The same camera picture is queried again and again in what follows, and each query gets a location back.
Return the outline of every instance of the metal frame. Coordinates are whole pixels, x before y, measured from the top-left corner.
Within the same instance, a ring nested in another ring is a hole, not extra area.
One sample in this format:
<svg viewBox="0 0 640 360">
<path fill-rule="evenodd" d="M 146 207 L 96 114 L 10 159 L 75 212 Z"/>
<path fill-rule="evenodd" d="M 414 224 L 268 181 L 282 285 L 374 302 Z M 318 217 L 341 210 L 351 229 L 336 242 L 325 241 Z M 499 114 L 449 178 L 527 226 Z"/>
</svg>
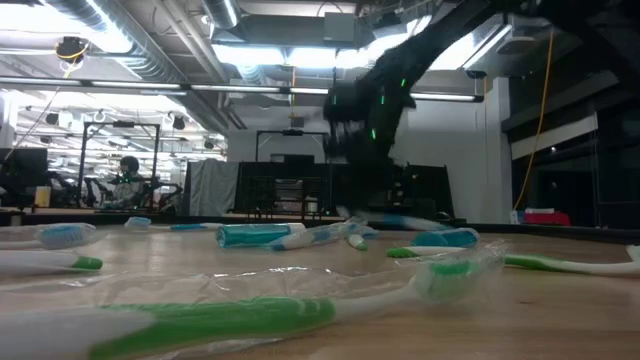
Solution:
<svg viewBox="0 0 640 360">
<path fill-rule="evenodd" d="M 184 84 L 184 83 L 156 83 L 141 81 L 107 81 L 107 80 L 87 80 L 87 79 L 60 79 L 60 78 L 38 78 L 19 76 L 0 76 L 0 85 L 7 89 L 34 89 L 55 91 L 82 91 L 87 93 L 105 93 L 132 91 L 134 94 L 143 95 L 167 95 L 185 96 L 191 92 L 217 92 L 217 93 L 245 93 L 245 94 L 283 94 L 283 95 L 307 95 L 326 96 L 328 88 L 309 88 L 291 86 L 247 86 L 229 84 Z M 456 94 L 442 92 L 411 93 L 416 101 L 449 101 L 449 102 L 476 102 L 484 101 L 484 96 L 477 94 Z"/>
<path fill-rule="evenodd" d="M 80 198 L 82 197 L 82 183 L 84 180 L 84 162 L 85 162 L 85 157 L 87 155 L 87 141 L 89 141 L 93 137 L 93 134 L 91 136 L 88 136 L 89 128 L 93 125 L 104 127 L 106 125 L 113 126 L 114 124 L 115 122 L 96 122 L 96 121 L 89 121 L 84 123 L 84 130 L 82 131 L 82 149 L 80 151 L 80 169 L 78 171 L 78 196 L 76 199 L 78 207 L 80 207 Z M 156 129 L 156 136 L 154 139 L 154 146 L 153 146 L 153 168 L 151 170 L 151 178 L 153 179 L 156 177 L 156 165 L 158 163 L 158 147 L 160 144 L 160 124 L 135 124 L 134 123 L 133 126 L 134 127 L 148 126 Z M 152 193 L 151 204 L 149 207 L 150 209 L 153 208 L 153 193 Z"/>
<path fill-rule="evenodd" d="M 256 131 L 256 154 L 255 154 L 255 162 L 258 162 L 258 154 L 260 152 L 260 135 L 262 134 L 280 134 L 282 136 L 304 136 L 304 135 L 311 135 L 311 136 L 315 136 L 315 135 L 321 135 L 321 136 L 329 136 L 328 132 L 306 132 L 306 131 L 302 131 L 302 133 L 300 135 L 286 135 L 284 131 L 277 131 L 277 130 L 258 130 Z M 332 208 L 333 207 L 333 161 L 330 157 L 325 156 L 324 157 L 324 162 L 325 164 L 328 162 L 329 163 L 329 207 Z"/>
</svg>

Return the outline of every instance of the ductwork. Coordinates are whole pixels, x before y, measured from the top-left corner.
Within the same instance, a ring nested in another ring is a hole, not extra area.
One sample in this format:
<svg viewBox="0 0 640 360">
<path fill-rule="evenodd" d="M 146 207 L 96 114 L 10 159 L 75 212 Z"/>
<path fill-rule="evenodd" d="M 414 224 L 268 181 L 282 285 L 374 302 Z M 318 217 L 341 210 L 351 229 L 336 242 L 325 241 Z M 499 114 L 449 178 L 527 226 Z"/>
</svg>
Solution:
<svg viewBox="0 0 640 360">
<path fill-rule="evenodd" d="M 240 22 L 240 7 L 236 0 L 202 0 L 202 7 L 218 29 L 228 30 Z"/>
<path fill-rule="evenodd" d="M 238 73 L 240 77 L 247 85 L 266 85 L 267 84 L 267 76 L 264 74 L 264 69 L 260 65 L 249 65 L 249 66 L 236 66 L 238 69 Z"/>
<path fill-rule="evenodd" d="M 202 7 L 216 28 L 229 30 L 240 22 L 240 7 L 236 0 L 202 0 Z M 237 66 L 237 69 L 247 85 L 268 85 L 262 66 Z"/>
<path fill-rule="evenodd" d="M 136 22 L 118 1 L 112 0 L 41 0 L 71 19 L 99 32 L 118 32 L 123 41 L 132 44 L 126 55 L 117 61 L 144 81 L 186 83 L 187 77 L 169 60 L 144 28 Z M 188 92 L 186 96 L 169 96 L 182 104 L 189 114 L 208 131 L 225 134 L 229 124 L 218 109 L 202 95 Z"/>
</svg>

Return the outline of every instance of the clear plastic bag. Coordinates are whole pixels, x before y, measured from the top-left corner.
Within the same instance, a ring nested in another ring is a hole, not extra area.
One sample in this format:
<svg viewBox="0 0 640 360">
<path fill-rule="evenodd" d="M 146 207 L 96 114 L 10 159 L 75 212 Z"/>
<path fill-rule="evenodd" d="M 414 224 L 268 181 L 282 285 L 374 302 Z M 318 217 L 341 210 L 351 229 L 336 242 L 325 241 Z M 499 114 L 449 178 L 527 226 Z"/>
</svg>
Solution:
<svg viewBox="0 0 640 360">
<path fill-rule="evenodd" d="M 0 250 L 66 249 L 101 238 L 96 227 L 86 223 L 0 227 Z"/>
<path fill-rule="evenodd" d="M 408 303 L 460 300 L 495 277 L 503 255 L 503 245 L 489 245 L 358 277 L 291 267 L 3 285 L 0 358 L 181 359 L 238 350 Z"/>
<path fill-rule="evenodd" d="M 272 250 L 293 250 L 308 246 L 324 245 L 346 239 L 351 234 L 375 234 L 364 219 L 352 217 L 345 222 L 322 225 L 305 231 L 282 236 L 267 244 Z"/>
</svg>

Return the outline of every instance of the wooden table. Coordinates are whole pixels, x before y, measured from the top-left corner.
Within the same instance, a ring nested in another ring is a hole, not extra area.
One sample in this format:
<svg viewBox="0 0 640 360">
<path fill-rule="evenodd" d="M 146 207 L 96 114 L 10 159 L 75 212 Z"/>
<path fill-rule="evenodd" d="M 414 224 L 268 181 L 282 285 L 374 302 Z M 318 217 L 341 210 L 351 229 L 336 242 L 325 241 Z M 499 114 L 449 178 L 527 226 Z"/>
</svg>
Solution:
<svg viewBox="0 0 640 360">
<path fill-rule="evenodd" d="M 337 243 L 265 254 L 256 249 L 219 249 L 212 233 L 147 235 L 126 234 L 119 229 L 102 228 L 108 233 L 107 238 L 82 248 L 84 254 L 105 261 L 104 274 L 132 271 L 211 275 L 276 267 L 319 267 L 356 276 L 397 269 L 392 259 L 384 257 L 385 250 L 406 245 L 411 237 L 407 232 L 385 232 L 380 240 L 369 242 L 368 252 Z M 484 235 L 485 239 L 507 240 L 514 253 L 576 261 L 629 261 L 620 245 L 527 235 Z M 67 285 L 73 286 L 73 281 L 69 279 Z M 155 291 L 153 286 L 157 284 L 145 286 Z M 101 299 L 111 296 L 102 295 Z M 24 299 L 28 298 L 23 293 L 4 297 L 0 308 L 18 310 L 38 304 Z M 640 359 L 640 279 L 506 268 L 495 289 L 481 294 L 473 303 L 397 310 L 216 359 Z"/>
</svg>

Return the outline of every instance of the white wall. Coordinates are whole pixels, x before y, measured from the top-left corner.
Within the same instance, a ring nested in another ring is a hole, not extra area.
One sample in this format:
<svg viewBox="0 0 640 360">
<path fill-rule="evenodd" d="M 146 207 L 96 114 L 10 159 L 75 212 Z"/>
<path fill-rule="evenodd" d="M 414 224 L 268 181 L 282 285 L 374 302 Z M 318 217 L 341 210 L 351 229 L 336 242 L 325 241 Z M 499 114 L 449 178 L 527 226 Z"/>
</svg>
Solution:
<svg viewBox="0 0 640 360">
<path fill-rule="evenodd" d="M 397 163 L 446 166 L 457 217 L 508 223 L 511 156 L 500 122 L 508 117 L 508 82 L 497 79 L 485 104 L 418 102 L 399 128 Z"/>
<path fill-rule="evenodd" d="M 229 132 L 227 161 L 255 161 L 256 132 L 251 130 Z M 271 154 L 313 155 L 316 163 L 324 163 L 322 138 L 315 136 L 260 135 L 258 161 L 271 161 Z"/>
</svg>

